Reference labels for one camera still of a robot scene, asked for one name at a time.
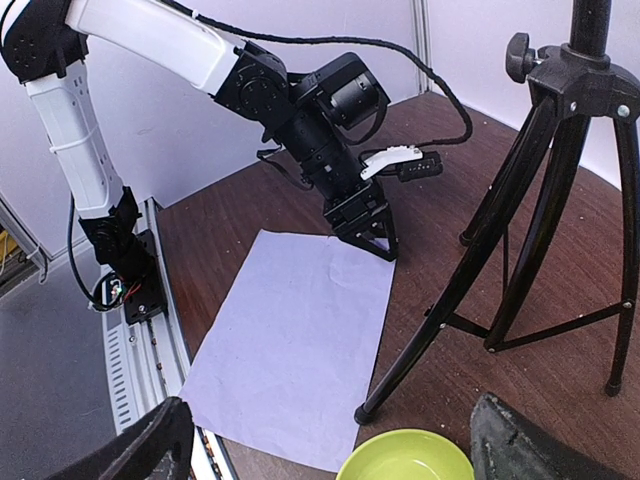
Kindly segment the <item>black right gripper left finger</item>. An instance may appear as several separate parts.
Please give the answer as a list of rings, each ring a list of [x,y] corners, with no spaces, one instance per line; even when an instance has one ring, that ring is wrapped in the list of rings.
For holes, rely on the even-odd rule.
[[[169,397],[115,439],[51,479],[188,479],[194,422],[186,401]]]

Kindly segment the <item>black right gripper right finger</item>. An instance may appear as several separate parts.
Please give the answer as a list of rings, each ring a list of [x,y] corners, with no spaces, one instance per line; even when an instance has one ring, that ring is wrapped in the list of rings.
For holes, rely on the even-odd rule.
[[[497,395],[480,396],[470,418],[476,479],[623,479],[548,434]]]

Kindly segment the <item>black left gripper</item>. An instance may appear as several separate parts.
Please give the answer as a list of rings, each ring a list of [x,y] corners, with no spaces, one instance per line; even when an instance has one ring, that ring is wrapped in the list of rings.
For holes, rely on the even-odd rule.
[[[326,200],[323,215],[342,242],[383,260],[397,259],[393,215],[379,184],[365,184],[342,199]]]

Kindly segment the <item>lavender paper sheet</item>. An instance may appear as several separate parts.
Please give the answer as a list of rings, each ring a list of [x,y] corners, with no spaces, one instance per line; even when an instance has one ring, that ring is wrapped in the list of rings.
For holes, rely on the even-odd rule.
[[[394,270],[335,237],[259,232],[181,389],[195,424],[339,470],[355,445]]]

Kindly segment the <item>black perforated music stand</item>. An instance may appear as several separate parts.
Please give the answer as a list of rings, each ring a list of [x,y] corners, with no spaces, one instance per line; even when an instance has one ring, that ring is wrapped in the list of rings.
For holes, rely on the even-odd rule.
[[[569,40],[532,49],[514,35],[505,54],[509,77],[529,87],[532,106],[504,163],[474,216],[461,232],[465,252],[437,301],[379,384],[355,410],[360,425],[372,422],[438,334],[454,328],[500,352],[567,333],[601,320],[618,320],[611,372],[604,390],[621,390],[639,289],[639,81],[606,52],[611,5],[577,1]],[[623,265],[620,300],[605,308],[518,338],[509,331],[549,250],[578,171],[590,123],[609,118],[614,127],[622,188]],[[502,298],[489,327],[460,316],[458,306],[496,249],[508,246],[508,227],[533,180],[538,198],[516,261],[502,262]]]

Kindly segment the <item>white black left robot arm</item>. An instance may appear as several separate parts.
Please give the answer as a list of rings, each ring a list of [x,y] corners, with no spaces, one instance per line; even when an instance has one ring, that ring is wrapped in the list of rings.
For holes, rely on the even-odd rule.
[[[357,36],[416,49],[421,1],[194,1],[199,13],[287,37]],[[262,130],[173,73],[98,38],[88,42],[89,93],[112,163],[138,200],[170,206],[251,164]],[[80,229],[66,226],[69,188],[26,89],[1,73],[1,196],[50,257]]]

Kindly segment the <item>lime green bowl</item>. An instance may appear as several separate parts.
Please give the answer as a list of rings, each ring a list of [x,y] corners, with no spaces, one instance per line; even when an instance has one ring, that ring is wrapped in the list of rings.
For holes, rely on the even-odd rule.
[[[339,470],[337,479],[473,479],[467,455],[434,432],[398,429],[358,446]]]

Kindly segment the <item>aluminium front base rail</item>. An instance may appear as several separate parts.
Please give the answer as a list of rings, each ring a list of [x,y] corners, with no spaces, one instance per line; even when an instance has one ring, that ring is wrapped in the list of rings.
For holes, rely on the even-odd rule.
[[[159,236],[157,214],[161,206],[148,198],[139,204],[139,209],[141,218],[135,231],[152,232],[167,308],[135,325],[127,323],[122,308],[101,315],[109,398],[117,434],[166,397],[177,395],[191,366]]]

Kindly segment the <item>aluminium left corner post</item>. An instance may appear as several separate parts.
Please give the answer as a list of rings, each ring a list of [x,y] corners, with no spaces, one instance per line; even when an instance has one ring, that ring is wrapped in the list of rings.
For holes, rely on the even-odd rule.
[[[430,65],[429,20],[425,0],[411,0],[412,38],[415,55],[427,66]],[[417,69],[416,83],[418,92],[424,94],[431,90],[431,80],[420,69]]]

